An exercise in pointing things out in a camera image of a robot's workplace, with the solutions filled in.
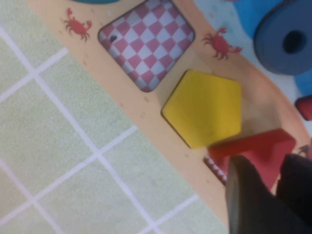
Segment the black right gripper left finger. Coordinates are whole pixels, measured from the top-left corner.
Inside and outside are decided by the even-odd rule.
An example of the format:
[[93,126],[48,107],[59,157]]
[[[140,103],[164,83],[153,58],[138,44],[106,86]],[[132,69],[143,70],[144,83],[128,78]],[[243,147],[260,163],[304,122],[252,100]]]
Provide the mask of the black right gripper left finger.
[[244,156],[229,162],[226,204],[231,234],[310,234],[312,218],[301,218],[262,182]]

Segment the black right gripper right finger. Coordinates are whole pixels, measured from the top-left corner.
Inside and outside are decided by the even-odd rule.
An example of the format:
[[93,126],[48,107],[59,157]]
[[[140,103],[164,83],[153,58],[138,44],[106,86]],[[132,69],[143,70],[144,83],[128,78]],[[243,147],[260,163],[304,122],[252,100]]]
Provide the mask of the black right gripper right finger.
[[296,154],[285,156],[276,196],[299,217],[312,217],[312,161]]

